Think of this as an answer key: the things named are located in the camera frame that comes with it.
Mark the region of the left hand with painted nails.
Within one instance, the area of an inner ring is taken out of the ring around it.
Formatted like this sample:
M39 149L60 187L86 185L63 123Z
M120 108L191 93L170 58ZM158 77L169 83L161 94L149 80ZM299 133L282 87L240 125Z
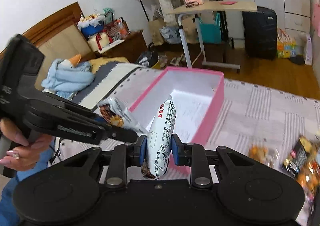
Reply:
M20 129L7 118L1 119L1 132L3 135L19 144L18 147L8 150L1 159L1 165L16 171L27 171L35 167L40 160L40 154L49 149L54 137L41 134L34 143L29 143Z

